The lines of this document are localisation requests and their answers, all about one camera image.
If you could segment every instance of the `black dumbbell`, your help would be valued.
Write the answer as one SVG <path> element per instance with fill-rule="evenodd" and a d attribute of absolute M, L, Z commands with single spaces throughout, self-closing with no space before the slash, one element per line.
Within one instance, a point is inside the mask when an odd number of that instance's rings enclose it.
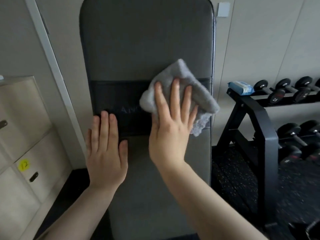
<path fill-rule="evenodd" d="M 298 103 L 300 101 L 302 101 L 303 99 L 305 99 L 311 92 L 310 88 L 307 87 L 302 87 L 299 89 L 295 89 L 293 86 L 290 86 L 291 80 L 289 78 L 285 78 L 282 79 L 281 81 L 279 81 L 275 88 L 276 89 L 286 89 L 289 92 L 294 93 L 293 97 L 292 97 L 292 101 L 294 103 Z"/>
<path fill-rule="evenodd" d="M 288 162 L 294 162 L 300 159 L 302 151 L 294 145 L 285 145 L 282 147 L 278 145 L 278 163 L 286 164 Z"/>
<path fill-rule="evenodd" d="M 317 137 L 320 138 L 320 122 L 316 120 L 309 120 L 300 125 L 302 133 L 314 133 Z"/>
<path fill-rule="evenodd" d="M 254 85 L 254 90 L 255 91 L 264 91 L 267 94 L 269 94 L 268 97 L 268 103 L 269 104 L 276 104 L 278 102 L 280 102 L 283 97 L 285 96 L 286 92 L 284 89 L 276 89 L 275 91 L 271 91 L 269 88 L 267 88 L 268 86 L 268 81 L 267 80 L 261 80 L 258 81 L 255 85 Z"/>
<path fill-rule="evenodd" d="M 296 84 L 294 85 L 294 87 L 295 87 L 296 89 L 303 88 L 303 87 L 308 87 L 308 88 L 310 88 L 312 91 L 315 91 L 315 92 L 319 93 L 319 92 L 320 92 L 320 88 L 317 87 L 317 86 L 311 85 L 312 80 L 313 80 L 312 77 L 310 77 L 310 76 L 304 76 L 304 77 L 300 78 L 300 79 L 296 82 Z"/>
<path fill-rule="evenodd" d="M 307 161 L 315 161 L 320 158 L 320 143 L 305 143 L 300 137 L 297 136 L 301 131 L 300 126 L 296 123 L 288 123 L 281 126 L 277 133 L 279 138 L 292 137 L 296 142 L 302 145 L 301 158 Z"/>

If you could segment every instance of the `rubber gym floor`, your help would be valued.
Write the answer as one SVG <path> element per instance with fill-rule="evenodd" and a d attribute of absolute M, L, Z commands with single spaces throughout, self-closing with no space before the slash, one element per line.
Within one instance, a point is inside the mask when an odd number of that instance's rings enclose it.
<path fill-rule="evenodd" d="M 213 158 L 211 175 L 212 188 L 254 225 L 257 222 L 257 179 L 240 153 L 231 146 L 221 157 Z M 88 185 L 86 169 L 72 171 L 35 239 L 74 203 Z M 289 222 L 310 223 L 319 217 L 320 163 L 298 161 L 279 166 L 278 225 L 265 235 L 272 240 L 294 240 L 288 229 Z M 91 239 L 112 239 L 108 212 L 101 219 Z M 197 235 L 174 238 L 196 239 Z"/>

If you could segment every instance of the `black metal rack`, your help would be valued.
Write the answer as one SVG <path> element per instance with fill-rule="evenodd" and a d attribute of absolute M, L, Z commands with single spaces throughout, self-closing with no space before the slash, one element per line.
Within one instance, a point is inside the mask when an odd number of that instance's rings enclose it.
<path fill-rule="evenodd" d="M 266 229 L 277 224 L 276 205 L 278 190 L 278 136 L 265 107 L 290 105 L 292 94 L 288 93 L 277 104 L 268 104 L 263 92 L 251 96 L 240 96 L 232 89 L 227 94 L 236 102 L 229 120 L 222 132 L 213 155 L 224 153 L 232 141 L 236 149 L 249 165 L 258 179 L 258 215 L 261 225 Z M 312 92 L 301 103 L 320 101 L 320 94 Z M 238 130 L 245 115 L 248 114 L 256 132 L 255 147 Z"/>

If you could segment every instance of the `left hand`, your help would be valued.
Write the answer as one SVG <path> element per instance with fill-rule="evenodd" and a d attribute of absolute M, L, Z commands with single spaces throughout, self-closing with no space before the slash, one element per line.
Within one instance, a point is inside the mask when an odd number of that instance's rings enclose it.
<path fill-rule="evenodd" d="M 93 117 L 92 130 L 86 137 L 86 165 L 90 188 L 103 192 L 116 191 L 125 180 L 128 170 L 128 141 L 118 146 L 118 123 L 114 114 L 101 112 Z"/>

